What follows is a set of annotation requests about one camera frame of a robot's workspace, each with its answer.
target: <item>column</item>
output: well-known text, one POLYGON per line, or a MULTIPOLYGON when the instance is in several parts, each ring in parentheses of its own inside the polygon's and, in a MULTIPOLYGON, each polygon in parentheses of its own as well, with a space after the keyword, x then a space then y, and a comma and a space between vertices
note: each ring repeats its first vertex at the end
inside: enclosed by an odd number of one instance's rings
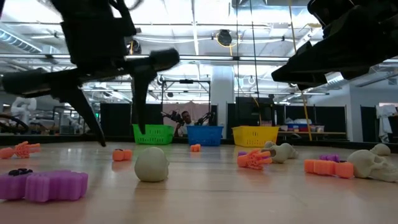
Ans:
POLYGON ((223 139, 226 139, 227 103, 234 103, 234 70, 232 66, 214 66, 211 76, 210 101, 218 105, 219 126, 224 126, 223 139))

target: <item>floor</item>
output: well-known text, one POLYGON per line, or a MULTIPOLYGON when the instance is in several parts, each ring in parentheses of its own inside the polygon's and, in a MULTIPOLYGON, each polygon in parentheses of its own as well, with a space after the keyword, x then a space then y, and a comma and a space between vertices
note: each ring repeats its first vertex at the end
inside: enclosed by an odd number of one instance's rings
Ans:
MULTIPOLYGON (((169 178, 143 183, 133 162, 111 160, 115 148, 133 149, 134 160, 148 146, 109 142, 44 144, 30 159, 0 161, 0 173, 70 169, 89 174, 89 189, 77 202, 45 204, 0 201, 4 223, 396 223, 398 184, 305 174, 303 160, 351 150, 296 147, 298 159, 263 171, 238 168, 236 146, 160 146, 170 161, 169 178)), ((398 156, 388 158, 398 164, 398 156)))

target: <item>person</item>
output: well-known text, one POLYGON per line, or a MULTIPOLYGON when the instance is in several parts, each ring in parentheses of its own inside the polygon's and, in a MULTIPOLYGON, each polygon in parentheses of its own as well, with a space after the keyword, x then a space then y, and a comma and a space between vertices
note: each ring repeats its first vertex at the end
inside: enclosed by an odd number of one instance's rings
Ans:
POLYGON ((181 117, 184 120, 184 125, 182 126, 180 123, 177 124, 174 131, 174 137, 186 136, 188 134, 187 126, 195 125, 195 122, 192 121, 191 115, 188 111, 182 112, 181 117))

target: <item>purple foam block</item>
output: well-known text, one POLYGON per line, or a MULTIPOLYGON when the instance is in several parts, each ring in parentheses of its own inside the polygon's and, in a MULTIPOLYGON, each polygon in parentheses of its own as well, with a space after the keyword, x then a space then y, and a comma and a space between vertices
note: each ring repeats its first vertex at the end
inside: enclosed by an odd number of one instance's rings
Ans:
POLYGON ((239 151, 238 152, 238 156, 244 156, 244 155, 246 155, 247 154, 247 152, 245 152, 245 151, 239 151))
POLYGON ((30 174, 12 176, 0 175, 0 199, 17 200, 24 198, 26 180, 30 174))
POLYGON ((340 161, 340 158, 337 154, 320 155, 319 159, 324 161, 335 161, 335 162, 340 161))
POLYGON ((69 170, 31 174, 26 180, 25 199, 31 202, 78 200, 87 191, 88 174, 69 170))

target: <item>orange toy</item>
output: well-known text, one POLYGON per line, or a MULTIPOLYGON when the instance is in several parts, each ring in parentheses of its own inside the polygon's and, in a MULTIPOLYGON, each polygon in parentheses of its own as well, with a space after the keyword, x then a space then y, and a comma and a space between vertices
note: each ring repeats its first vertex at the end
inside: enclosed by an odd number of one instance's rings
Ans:
POLYGON ((304 160, 304 171, 310 174, 336 175, 341 178, 354 177, 354 165, 350 162, 306 159, 304 160))
POLYGON ((191 152, 200 152, 200 144, 192 145, 191 152))
POLYGON ((269 156, 271 156, 269 151, 260 152, 260 149, 255 149, 246 155, 238 156, 236 163, 238 163, 239 167, 262 170, 263 164, 272 163, 272 159, 269 156))
POLYGON ((112 153, 113 161, 128 161, 132 158, 132 151, 130 149, 115 149, 112 153))
POLYGON ((40 152, 40 144, 29 144, 27 141, 24 141, 15 146, 15 149, 10 147, 5 149, 0 149, 0 158, 1 159, 9 159, 14 154, 20 158, 29 158, 30 153, 40 152))

